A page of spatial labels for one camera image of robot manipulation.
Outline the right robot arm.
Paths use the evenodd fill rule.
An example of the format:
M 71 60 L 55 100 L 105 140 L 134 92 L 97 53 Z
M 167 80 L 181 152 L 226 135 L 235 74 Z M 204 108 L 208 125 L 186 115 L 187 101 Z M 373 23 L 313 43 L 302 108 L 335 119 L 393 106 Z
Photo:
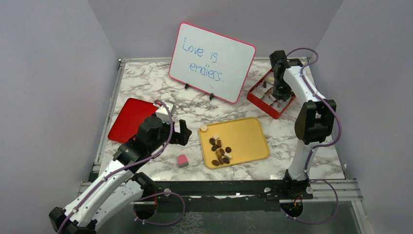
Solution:
M 301 104 L 294 126 L 297 148 L 281 185 L 282 194 L 294 198 L 309 184 L 310 164 L 319 145 L 332 133 L 337 105 L 318 92 L 299 59 L 288 58 L 283 50 L 274 51 L 269 59 L 274 73 L 272 96 L 276 102 L 296 97 Z

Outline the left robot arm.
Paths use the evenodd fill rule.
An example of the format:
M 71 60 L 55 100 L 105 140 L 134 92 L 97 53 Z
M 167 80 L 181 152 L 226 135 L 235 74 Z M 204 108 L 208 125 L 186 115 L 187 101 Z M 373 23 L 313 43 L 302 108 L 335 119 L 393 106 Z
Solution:
M 95 234 L 112 216 L 134 200 L 147 200 L 153 194 L 153 181 L 138 170 L 161 155 L 168 144 L 185 146 L 192 132 L 179 120 L 163 122 L 156 115 L 139 125 L 137 133 L 122 144 L 104 172 L 73 202 L 49 213 L 58 234 Z

